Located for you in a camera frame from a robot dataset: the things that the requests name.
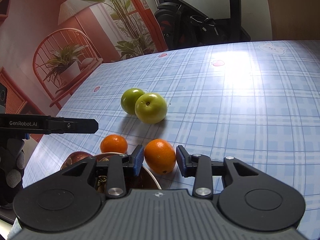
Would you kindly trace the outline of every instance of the camera lens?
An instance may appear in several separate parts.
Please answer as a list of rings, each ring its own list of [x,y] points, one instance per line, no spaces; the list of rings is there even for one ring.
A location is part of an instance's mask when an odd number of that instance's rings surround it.
[[[4,101],[5,93],[4,90],[1,91],[1,101]]]

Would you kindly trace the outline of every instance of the red chair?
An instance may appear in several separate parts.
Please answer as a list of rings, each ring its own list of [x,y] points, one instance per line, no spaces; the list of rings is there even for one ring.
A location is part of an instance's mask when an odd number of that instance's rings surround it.
[[[82,50],[83,55],[79,56],[80,74],[69,82],[63,81],[59,76],[55,81],[50,77],[46,78],[50,71],[46,62],[52,58],[50,51],[58,51],[68,44],[87,46]],[[95,51],[92,42],[82,31],[74,28],[64,28],[51,33],[40,43],[33,57],[32,67],[40,84],[52,100],[50,107],[56,105],[61,109],[62,106],[59,101],[68,94],[72,95],[102,61],[103,59]]]

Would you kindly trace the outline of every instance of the exercise bike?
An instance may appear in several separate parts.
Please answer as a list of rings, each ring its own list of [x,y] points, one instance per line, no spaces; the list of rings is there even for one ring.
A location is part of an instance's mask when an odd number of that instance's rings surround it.
[[[241,0],[230,0],[230,18],[212,19],[183,0],[155,0],[155,18],[168,50],[246,42],[241,26]]]

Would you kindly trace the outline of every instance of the gloved hand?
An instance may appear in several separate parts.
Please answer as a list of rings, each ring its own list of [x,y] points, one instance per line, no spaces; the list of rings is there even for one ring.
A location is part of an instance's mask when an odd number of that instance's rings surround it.
[[[25,156],[20,149],[24,142],[16,140],[15,143],[17,147],[7,147],[7,149],[0,147],[0,206],[3,208],[12,208],[15,195],[23,189]]]

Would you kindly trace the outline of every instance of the blue plaid tablecloth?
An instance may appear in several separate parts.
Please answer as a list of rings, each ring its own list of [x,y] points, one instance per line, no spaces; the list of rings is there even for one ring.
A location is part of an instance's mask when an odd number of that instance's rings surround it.
[[[167,101],[165,121],[140,122],[120,106],[138,87]],[[213,160],[234,156],[293,186],[307,210],[299,230],[320,235],[320,41],[248,42],[199,47],[102,64],[58,116],[94,118],[96,134],[46,135],[24,175],[30,185],[60,169],[74,151],[100,153],[108,134],[137,144],[163,138]],[[158,176],[162,188],[192,189],[177,166]],[[214,177],[214,189],[223,187]]]

